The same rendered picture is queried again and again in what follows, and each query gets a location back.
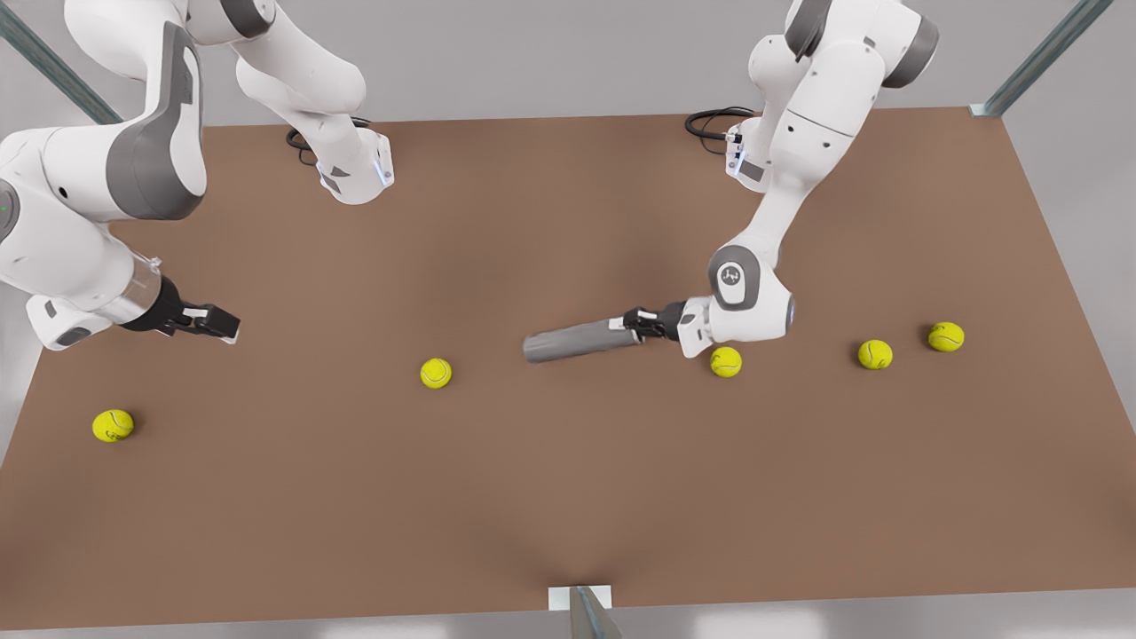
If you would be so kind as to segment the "grey tennis ball tube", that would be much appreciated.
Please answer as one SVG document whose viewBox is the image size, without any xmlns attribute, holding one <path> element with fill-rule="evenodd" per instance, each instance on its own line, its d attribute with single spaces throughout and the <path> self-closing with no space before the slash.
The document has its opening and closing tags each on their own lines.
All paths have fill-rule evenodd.
<svg viewBox="0 0 1136 639">
<path fill-rule="evenodd" d="M 588 352 L 613 351 L 613 349 L 641 345 L 634 333 L 608 330 L 608 320 L 598 320 L 573 327 L 560 327 L 524 339 L 523 354 L 528 363 L 573 359 Z"/>
</svg>

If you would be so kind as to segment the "silver frame post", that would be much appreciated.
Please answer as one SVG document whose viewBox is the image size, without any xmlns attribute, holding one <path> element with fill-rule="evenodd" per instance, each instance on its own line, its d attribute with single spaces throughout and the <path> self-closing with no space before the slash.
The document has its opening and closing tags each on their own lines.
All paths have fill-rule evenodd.
<svg viewBox="0 0 1136 639">
<path fill-rule="evenodd" d="M 613 622 L 611 586 L 548 588 L 548 609 L 568 611 L 571 639 L 625 639 Z"/>
<path fill-rule="evenodd" d="M 1001 118 L 1078 40 L 1116 0 L 1078 0 L 1047 36 L 1028 53 L 1024 63 L 982 103 L 968 105 L 974 118 Z"/>
<path fill-rule="evenodd" d="M 90 121 L 97 124 L 124 122 L 97 91 L 90 88 L 36 32 L 30 28 L 25 20 L 12 11 L 12 8 L 5 3 L 5 0 L 0 0 L 0 38 L 12 45 L 33 69 L 60 90 L 81 113 L 85 113 Z"/>
</svg>

